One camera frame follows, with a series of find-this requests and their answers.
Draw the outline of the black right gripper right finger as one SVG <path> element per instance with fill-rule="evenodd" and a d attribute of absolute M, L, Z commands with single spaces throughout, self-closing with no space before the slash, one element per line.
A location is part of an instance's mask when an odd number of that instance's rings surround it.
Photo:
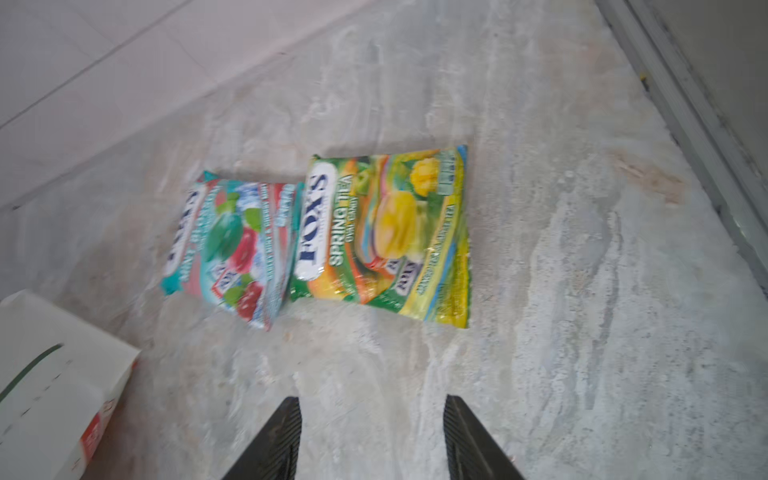
<path fill-rule="evenodd" d="M 523 480 L 467 403 L 447 395 L 443 428 L 451 480 Z"/>

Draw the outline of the white floral paper bag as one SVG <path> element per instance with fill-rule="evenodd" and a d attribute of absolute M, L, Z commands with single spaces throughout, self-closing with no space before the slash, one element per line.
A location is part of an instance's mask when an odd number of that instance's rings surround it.
<path fill-rule="evenodd" d="M 3 299 L 2 478 L 81 478 L 139 354 L 29 290 Z"/>

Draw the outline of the yellow-green spring tea candy packet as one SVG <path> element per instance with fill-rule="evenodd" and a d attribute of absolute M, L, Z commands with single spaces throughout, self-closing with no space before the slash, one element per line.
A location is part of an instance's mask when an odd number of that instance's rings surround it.
<path fill-rule="evenodd" d="M 291 299 L 351 302 L 468 328 L 468 159 L 464 145 L 314 157 L 302 194 Z"/>

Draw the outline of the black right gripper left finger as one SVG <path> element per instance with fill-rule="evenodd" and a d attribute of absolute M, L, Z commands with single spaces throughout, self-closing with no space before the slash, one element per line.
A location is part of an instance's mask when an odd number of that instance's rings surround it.
<path fill-rule="evenodd" d="M 299 398 L 286 397 L 223 479 L 293 480 L 301 432 Z"/>

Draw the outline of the teal mint blossom candy packet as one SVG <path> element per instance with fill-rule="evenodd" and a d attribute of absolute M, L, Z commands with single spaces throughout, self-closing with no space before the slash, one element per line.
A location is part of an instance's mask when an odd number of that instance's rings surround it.
<path fill-rule="evenodd" d="M 182 209 L 164 293 L 185 292 L 270 329 L 291 276 L 303 187 L 203 172 Z"/>

